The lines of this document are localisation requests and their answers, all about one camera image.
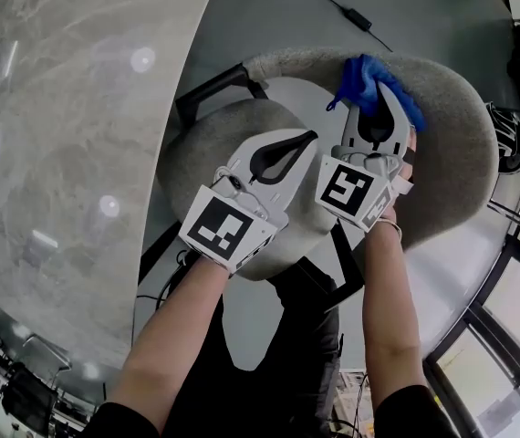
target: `forearm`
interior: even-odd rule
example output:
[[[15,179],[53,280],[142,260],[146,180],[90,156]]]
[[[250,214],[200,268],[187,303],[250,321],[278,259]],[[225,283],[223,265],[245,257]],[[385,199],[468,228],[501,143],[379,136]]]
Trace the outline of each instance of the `forearm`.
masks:
[[[373,407],[393,392],[425,384],[418,320],[396,229],[377,223],[366,237],[363,330]]]
[[[229,273],[200,258],[140,333],[111,395],[162,430],[197,359]]]

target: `floor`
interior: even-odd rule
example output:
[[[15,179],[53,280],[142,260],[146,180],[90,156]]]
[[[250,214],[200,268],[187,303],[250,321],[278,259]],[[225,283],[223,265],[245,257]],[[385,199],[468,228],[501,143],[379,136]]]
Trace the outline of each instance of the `floor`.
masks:
[[[337,0],[370,19],[371,28],[395,51],[426,57],[465,76],[485,100],[517,106],[514,88],[505,73],[512,49],[510,16],[503,0]],[[178,95],[252,55],[279,47],[339,46],[382,51],[371,36],[359,31],[326,0],[211,0],[192,45]],[[308,128],[317,131],[325,148],[342,131],[343,109],[326,113],[330,96],[320,88],[293,79],[270,80],[270,99],[288,107]],[[207,101],[200,114],[246,97],[229,89]],[[165,142],[177,131],[171,118]],[[515,207],[520,173],[502,177],[495,191],[498,201]],[[144,245],[148,247],[174,221],[164,191],[155,183]],[[460,316],[494,263],[508,223],[483,210],[472,221],[410,251],[408,270],[425,351],[430,351]],[[353,244],[359,232],[348,229]],[[140,295],[156,297],[176,267],[183,249],[173,243],[149,273]],[[337,280],[340,267],[329,240],[309,255]],[[234,364],[252,370],[262,359],[282,308],[266,282],[234,277],[225,296],[224,330]],[[345,333],[342,367],[363,367],[361,328],[362,292],[341,306]],[[154,310],[155,301],[137,299],[135,336]]]

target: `black sleeve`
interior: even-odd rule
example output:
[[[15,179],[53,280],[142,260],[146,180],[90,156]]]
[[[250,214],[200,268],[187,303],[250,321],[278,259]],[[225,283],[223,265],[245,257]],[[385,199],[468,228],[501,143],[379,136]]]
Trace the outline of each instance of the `black sleeve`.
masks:
[[[94,436],[158,438],[159,433],[154,425],[138,412],[114,402],[106,402],[90,419],[81,436],[82,438]]]
[[[442,413],[426,386],[402,388],[387,397],[374,416],[376,438],[416,436],[455,438],[449,419]]]

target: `marble table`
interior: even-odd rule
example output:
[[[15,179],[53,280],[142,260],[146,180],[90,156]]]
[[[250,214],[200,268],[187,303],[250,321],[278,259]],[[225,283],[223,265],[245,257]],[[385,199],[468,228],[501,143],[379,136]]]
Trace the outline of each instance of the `marble table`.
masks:
[[[119,367],[161,140],[208,0],[0,0],[0,308]]]

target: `blue cloth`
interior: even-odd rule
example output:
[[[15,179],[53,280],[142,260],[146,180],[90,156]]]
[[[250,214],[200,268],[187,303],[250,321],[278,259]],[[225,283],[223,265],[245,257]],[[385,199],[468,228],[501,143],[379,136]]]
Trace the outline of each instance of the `blue cloth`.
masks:
[[[426,122],[414,99],[404,92],[398,80],[379,60],[369,55],[345,61],[341,86],[327,110],[333,110],[340,100],[347,98],[366,116],[375,116],[378,112],[377,81],[384,83],[398,98],[416,131],[424,131]]]

